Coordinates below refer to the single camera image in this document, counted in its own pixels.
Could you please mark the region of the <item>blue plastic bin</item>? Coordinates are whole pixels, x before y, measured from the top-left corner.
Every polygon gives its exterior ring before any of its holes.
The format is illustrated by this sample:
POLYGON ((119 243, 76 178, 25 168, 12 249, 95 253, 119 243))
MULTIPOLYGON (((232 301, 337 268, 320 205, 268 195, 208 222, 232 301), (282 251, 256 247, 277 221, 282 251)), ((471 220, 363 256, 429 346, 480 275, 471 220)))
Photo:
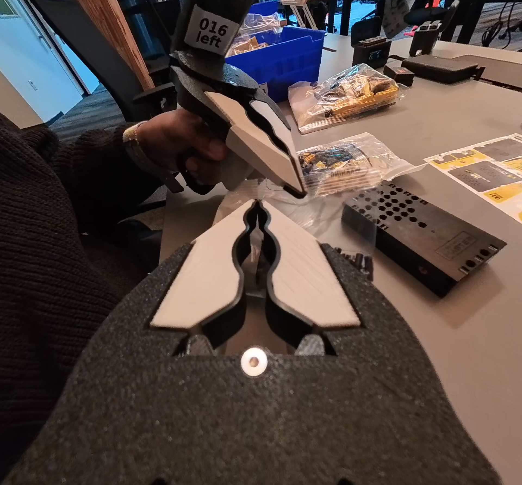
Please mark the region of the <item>blue plastic bin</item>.
MULTIPOLYGON (((276 1, 258 3, 252 5, 248 13, 270 15, 278 11, 277 7, 276 1)), ((324 37, 323 30, 285 25, 279 42, 225 58, 225 61, 257 81, 273 101, 282 102, 288 99, 291 85, 318 80, 324 37)))

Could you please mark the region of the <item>yellow and grey sticker sheet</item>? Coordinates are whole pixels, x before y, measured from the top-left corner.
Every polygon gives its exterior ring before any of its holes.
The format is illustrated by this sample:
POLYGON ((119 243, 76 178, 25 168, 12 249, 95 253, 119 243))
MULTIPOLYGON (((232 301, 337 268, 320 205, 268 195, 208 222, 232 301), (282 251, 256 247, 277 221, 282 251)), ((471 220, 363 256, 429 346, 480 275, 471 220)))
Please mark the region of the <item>yellow and grey sticker sheet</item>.
POLYGON ((521 134, 447 151, 424 162, 521 223, 521 134))

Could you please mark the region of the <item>clear bag of yellow parts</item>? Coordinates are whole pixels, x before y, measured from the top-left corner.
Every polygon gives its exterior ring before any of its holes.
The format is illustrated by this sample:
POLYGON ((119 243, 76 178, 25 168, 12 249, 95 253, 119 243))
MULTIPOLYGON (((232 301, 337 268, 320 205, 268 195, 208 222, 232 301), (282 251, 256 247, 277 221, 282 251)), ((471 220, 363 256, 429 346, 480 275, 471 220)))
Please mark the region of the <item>clear bag of yellow parts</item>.
POLYGON ((302 135, 328 129, 394 106, 409 87, 368 64, 357 64, 322 83, 298 82, 288 101, 302 135))

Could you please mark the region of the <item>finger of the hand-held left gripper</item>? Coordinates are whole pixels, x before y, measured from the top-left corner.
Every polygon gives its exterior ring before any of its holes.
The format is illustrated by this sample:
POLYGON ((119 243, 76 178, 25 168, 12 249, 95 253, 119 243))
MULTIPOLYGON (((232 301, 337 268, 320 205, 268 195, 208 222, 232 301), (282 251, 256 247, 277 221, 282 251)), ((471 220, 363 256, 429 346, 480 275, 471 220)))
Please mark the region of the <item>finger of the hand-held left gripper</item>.
POLYGON ((252 169, 295 198, 304 198, 307 189, 303 174, 296 175, 289 157, 271 143, 268 134, 258 125, 259 120, 251 109, 250 102, 244 107, 238 101, 218 92, 207 91, 205 95, 230 123, 225 140, 227 147, 252 169))
POLYGON ((250 107, 256 113, 258 125, 268 134, 271 143, 289 157, 296 175, 302 175, 291 130, 285 117, 279 116, 269 103, 258 99, 250 101, 250 107))

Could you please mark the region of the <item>wooden post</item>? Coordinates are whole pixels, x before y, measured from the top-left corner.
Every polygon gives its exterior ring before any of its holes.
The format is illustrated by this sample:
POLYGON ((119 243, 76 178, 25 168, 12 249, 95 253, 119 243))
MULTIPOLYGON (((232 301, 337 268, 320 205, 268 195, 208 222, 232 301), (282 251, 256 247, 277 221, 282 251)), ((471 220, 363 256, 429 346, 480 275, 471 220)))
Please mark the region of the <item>wooden post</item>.
POLYGON ((137 76, 144 90, 154 87, 118 0, 77 0, 96 27, 137 76))

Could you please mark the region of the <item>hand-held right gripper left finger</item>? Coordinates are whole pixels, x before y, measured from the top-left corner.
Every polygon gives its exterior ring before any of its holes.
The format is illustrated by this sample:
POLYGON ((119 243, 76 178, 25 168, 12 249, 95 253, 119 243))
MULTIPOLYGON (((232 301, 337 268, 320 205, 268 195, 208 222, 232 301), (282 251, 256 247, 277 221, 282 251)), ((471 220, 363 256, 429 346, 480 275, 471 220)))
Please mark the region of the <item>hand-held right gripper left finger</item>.
POLYGON ((204 335, 214 349, 242 328, 242 264, 251 253, 258 208, 257 200, 247 201, 192 242, 150 327, 204 335))

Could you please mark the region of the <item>person's left hand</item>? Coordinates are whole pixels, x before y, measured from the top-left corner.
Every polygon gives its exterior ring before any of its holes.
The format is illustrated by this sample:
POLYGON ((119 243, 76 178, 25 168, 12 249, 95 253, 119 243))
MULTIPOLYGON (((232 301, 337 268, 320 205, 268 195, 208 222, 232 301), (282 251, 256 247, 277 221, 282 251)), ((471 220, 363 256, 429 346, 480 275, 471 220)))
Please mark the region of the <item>person's left hand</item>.
POLYGON ((179 155, 192 150, 185 168, 197 181, 215 185, 221 182, 221 162, 227 147, 221 136, 197 115, 178 108, 141 123, 135 137, 145 155, 156 165, 178 170, 179 155))

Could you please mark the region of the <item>heap of clear part bags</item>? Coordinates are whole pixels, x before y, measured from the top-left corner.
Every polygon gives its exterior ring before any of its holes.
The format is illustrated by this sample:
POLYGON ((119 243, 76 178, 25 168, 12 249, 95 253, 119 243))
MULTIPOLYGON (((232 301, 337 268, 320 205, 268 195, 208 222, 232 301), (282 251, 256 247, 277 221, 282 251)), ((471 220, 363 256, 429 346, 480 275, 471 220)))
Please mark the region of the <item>heap of clear part bags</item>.
POLYGON ((225 57, 265 48, 281 39, 282 26, 278 12, 270 15, 248 13, 225 57))

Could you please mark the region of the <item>black charger case with display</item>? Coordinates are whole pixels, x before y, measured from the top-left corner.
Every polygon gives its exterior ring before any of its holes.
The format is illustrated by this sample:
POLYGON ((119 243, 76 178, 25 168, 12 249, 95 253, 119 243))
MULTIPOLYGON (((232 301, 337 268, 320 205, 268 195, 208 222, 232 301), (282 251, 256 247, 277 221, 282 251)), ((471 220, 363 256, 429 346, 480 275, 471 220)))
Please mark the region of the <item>black charger case with display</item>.
POLYGON ((367 64, 376 70, 387 64, 392 41, 381 36, 381 25, 382 19, 379 16, 354 23, 350 36, 353 48, 352 66, 367 64))

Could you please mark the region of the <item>pile of small black pins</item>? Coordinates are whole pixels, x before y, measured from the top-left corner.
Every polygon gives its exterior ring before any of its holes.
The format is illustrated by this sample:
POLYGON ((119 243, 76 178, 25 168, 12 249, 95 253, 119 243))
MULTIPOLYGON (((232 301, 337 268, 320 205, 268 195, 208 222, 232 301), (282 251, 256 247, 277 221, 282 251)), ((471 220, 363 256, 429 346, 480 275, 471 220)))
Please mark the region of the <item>pile of small black pins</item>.
POLYGON ((363 253, 349 253, 340 247, 334 248, 342 258, 347 260, 357 271, 365 276, 369 282, 374 281, 374 262, 371 255, 365 255, 363 253))

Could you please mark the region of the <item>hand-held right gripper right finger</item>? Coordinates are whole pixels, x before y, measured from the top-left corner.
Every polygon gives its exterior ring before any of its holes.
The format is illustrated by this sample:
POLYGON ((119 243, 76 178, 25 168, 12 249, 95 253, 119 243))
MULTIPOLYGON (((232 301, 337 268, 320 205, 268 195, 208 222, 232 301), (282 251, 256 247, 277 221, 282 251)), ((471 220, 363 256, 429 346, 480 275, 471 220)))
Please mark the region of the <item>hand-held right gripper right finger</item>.
POLYGON ((305 336, 361 326, 319 241, 267 201, 258 201, 262 251, 269 263, 266 318, 293 348, 305 336))

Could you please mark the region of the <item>clear bag of mixed parts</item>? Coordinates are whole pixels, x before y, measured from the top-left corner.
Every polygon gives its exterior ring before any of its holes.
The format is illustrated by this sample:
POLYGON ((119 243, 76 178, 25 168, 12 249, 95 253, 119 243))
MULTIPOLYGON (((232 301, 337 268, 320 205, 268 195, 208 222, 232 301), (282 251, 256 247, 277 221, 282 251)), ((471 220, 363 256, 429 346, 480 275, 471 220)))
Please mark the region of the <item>clear bag of mixed parts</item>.
POLYGON ((422 170, 364 132, 297 153, 310 197, 375 188, 384 181, 422 170))

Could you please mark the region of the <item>black background office chair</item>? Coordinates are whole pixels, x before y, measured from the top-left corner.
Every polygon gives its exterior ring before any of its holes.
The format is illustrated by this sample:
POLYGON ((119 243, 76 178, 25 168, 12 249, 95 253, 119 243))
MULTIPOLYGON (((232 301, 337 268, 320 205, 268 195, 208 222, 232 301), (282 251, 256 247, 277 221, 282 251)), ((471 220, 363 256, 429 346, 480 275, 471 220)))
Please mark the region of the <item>black background office chair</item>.
POLYGON ((410 10, 404 17, 403 21, 407 26, 418 26, 425 23, 440 23, 447 26, 454 18, 460 6, 459 0, 454 0, 453 3, 447 7, 425 7, 416 10, 410 10))

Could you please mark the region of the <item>black flat power bank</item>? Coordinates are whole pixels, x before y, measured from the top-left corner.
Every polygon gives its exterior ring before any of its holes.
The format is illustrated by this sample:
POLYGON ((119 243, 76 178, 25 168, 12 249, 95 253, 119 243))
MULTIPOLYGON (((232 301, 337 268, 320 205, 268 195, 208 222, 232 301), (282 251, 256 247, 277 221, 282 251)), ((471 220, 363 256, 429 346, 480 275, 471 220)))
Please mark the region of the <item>black flat power bank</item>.
POLYGON ((473 61, 434 55, 409 57, 402 60, 401 65, 416 77, 445 85, 461 83, 468 79, 479 80, 486 69, 473 61))

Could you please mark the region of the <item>small black box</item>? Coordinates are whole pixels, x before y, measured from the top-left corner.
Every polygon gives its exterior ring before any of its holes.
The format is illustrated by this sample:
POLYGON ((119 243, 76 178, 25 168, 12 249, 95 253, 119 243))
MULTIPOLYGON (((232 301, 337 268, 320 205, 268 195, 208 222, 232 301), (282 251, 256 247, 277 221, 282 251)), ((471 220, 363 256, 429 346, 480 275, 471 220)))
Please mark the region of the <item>small black box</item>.
POLYGON ((395 81, 397 84, 401 84, 410 88, 413 85, 415 74, 402 66, 389 66, 386 65, 383 68, 383 74, 395 81))

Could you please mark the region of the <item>clear bag of small pins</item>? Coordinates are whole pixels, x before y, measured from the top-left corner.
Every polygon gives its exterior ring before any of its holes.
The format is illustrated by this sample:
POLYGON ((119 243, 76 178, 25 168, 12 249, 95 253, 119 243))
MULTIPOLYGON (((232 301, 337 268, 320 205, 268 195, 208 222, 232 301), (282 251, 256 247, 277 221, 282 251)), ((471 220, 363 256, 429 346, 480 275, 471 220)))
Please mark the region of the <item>clear bag of small pins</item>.
POLYGON ((213 224, 223 220, 249 199, 256 198, 270 203, 320 243, 327 243, 333 248, 340 247, 349 253, 374 257, 377 234, 375 221, 364 220, 360 225, 356 218, 344 218, 345 212, 352 209, 352 195, 351 192, 344 192, 316 198, 307 195, 303 199, 296 199, 271 181, 247 180, 225 195, 213 224))

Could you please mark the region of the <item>black perforated plastic box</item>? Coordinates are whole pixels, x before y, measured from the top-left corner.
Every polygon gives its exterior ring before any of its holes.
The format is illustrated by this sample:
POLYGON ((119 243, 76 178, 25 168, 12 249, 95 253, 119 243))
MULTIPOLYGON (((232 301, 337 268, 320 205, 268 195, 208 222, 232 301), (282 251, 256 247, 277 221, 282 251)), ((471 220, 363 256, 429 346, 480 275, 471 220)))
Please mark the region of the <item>black perforated plastic box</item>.
POLYGON ((350 194, 341 219, 439 298, 507 245, 393 181, 350 194))

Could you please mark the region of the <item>black upright battery holder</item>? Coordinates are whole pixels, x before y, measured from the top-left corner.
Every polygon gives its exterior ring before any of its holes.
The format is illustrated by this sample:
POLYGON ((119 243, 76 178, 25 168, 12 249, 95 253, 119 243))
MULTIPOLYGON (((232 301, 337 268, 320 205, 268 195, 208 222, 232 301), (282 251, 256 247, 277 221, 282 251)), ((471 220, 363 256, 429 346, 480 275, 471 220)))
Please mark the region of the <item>black upright battery holder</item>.
POLYGON ((442 22, 440 20, 426 21, 414 32, 409 49, 410 57, 430 55, 439 38, 442 22))

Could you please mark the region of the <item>person's left forearm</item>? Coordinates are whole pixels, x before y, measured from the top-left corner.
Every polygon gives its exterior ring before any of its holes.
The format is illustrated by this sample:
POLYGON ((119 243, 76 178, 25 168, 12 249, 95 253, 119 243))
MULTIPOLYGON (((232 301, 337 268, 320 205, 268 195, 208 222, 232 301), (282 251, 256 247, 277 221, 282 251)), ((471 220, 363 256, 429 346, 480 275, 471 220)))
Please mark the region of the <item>person's left forearm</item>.
POLYGON ((69 196, 81 233, 135 216, 155 191, 178 187, 173 175, 153 169, 152 164, 143 169, 135 146, 123 139, 125 129, 95 129, 70 142, 61 142, 50 132, 49 165, 69 196))

